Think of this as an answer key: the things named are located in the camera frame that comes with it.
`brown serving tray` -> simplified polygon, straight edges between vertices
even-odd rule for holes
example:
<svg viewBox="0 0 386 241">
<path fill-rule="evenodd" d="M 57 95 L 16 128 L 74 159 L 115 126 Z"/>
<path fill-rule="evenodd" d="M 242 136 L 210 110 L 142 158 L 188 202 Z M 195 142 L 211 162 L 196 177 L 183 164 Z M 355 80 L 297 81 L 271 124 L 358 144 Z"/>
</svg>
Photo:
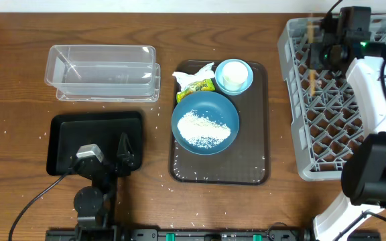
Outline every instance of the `brown serving tray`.
<svg viewBox="0 0 386 241">
<path fill-rule="evenodd" d="M 195 74 L 211 62 L 187 60 L 176 71 Z M 215 71 L 220 62 L 214 63 L 212 69 Z M 220 153 L 197 155 L 177 144 L 172 136 L 169 172 L 175 180 L 187 183 L 259 185 L 269 177 L 267 72 L 259 63 L 247 63 L 253 69 L 254 79 L 252 85 L 240 95 L 222 93 L 215 79 L 212 79 L 215 92 L 227 97 L 238 110 L 240 126 L 237 138 Z"/>
</svg>

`blue plate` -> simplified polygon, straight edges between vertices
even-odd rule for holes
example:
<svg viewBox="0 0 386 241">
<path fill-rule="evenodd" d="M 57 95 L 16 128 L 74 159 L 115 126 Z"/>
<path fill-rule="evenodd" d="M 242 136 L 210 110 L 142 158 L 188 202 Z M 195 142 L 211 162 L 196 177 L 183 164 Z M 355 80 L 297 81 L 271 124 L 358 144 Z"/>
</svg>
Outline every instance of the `blue plate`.
<svg viewBox="0 0 386 241">
<path fill-rule="evenodd" d="M 178 121 L 191 110 L 195 110 L 198 116 L 208 117 L 215 123 L 226 124 L 231 134 L 222 143 L 212 148 L 201 148 L 189 144 L 180 134 Z M 212 155 L 229 147 L 235 140 L 239 131 L 239 115 L 232 102 L 221 94 L 209 91 L 196 92 L 181 100 L 172 113 L 172 133 L 175 140 L 186 150 L 199 155 Z"/>
<path fill-rule="evenodd" d="M 243 65 L 245 65 L 245 67 L 247 67 L 247 70 L 248 70 L 247 80 L 244 82 L 242 87 L 237 91 L 226 90 L 226 88 L 224 87 L 224 84 L 223 84 L 222 68 L 229 62 L 240 62 Z M 225 61 L 221 62 L 221 64 L 219 64 L 217 66 L 217 69 L 215 70 L 215 82 L 217 82 L 218 87 L 220 87 L 220 89 L 223 93 L 231 95 L 231 96 L 238 95 L 238 94 L 241 94 L 242 92 L 246 91 L 253 83 L 253 79 L 254 79 L 253 70 L 251 69 L 250 65 L 248 65 L 245 61 L 242 61 L 242 60 L 237 60 L 237 59 L 225 60 Z"/>
</svg>

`wooden table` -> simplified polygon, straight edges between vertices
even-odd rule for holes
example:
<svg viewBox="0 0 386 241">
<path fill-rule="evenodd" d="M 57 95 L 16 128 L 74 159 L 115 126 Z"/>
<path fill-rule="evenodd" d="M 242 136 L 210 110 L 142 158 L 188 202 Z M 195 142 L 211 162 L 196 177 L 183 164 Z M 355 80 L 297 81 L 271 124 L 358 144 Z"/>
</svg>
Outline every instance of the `wooden table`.
<svg viewBox="0 0 386 241">
<path fill-rule="evenodd" d="M 287 20 L 305 16 L 0 13 L 0 240 L 7 239 L 25 204 L 56 180 L 46 173 L 50 121 L 69 112 L 144 114 L 142 168 L 119 182 L 117 218 L 128 226 L 266 230 L 274 222 L 310 224 L 338 195 L 340 183 L 306 182 L 297 173 L 277 40 Z M 162 67 L 159 100 L 142 104 L 57 100 L 56 89 L 44 84 L 48 50 L 55 44 L 154 46 Z M 172 72 L 182 60 L 228 58 L 256 61 L 267 68 L 271 177 L 258 187 L 178 183 L 168 174 Z M 26 212 L 15 240 L 43 240 L 49 228 L 74 227 L 73 198 L 87 185 L 90 182 L 79 176 L 63 180 Z M 386 240 L 386 223 L 371 218 L 362 228 L 378 229 Z"/>
</svg>

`white cup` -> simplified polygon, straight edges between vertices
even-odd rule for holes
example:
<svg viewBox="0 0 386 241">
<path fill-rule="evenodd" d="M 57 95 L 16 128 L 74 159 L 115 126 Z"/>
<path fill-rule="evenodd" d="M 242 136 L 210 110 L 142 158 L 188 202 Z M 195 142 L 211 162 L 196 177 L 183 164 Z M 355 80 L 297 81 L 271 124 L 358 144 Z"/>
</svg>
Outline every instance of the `white cup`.
<svg viewBox="0 0 386 241">
<path fill-rule="evenodd" d="M 248 69 L 241 62 L 233 61 L 222 67 L 222 83 L 226 90 L 237 91 L 248 78 Z"/>
</svg>

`dark rectangular tray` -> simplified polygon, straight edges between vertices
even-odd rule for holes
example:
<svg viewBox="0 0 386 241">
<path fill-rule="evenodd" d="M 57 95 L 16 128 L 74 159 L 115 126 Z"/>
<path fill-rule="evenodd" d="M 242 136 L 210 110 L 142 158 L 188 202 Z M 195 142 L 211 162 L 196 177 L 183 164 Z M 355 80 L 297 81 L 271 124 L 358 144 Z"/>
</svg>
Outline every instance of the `dark rectangular tray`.
<svg viewBox="0 0 386 241">
<path fill-rule="evenodd" d="M 176 71 L 195 74 L 211 61 L 188 60 Z M 220 62 L 214 62 L 213 70 Z M 229 96 L 215 85 L 215 92 L 227 97 L 238 110 L 240 127 L 232 145 L 215 155 L 197 155 L 178 145 L 172 136 L 169 172 L 181 182 L 259 185 L 270 174 L 269 114 L 267 72 L 256 62 L 248 62 L 253 69 L 253 83 L 238 96 Z"/>
<path fill-rule="evenodd" d="M 63 175 L 83 145 L 97 144 L 106 159 L 116 159 L 121 133 L 126 133 L 135 158 L 142 159 L 142 117 L 138 112 L 61 114 L 52 119 L 47 173 Z"/>
</svg>

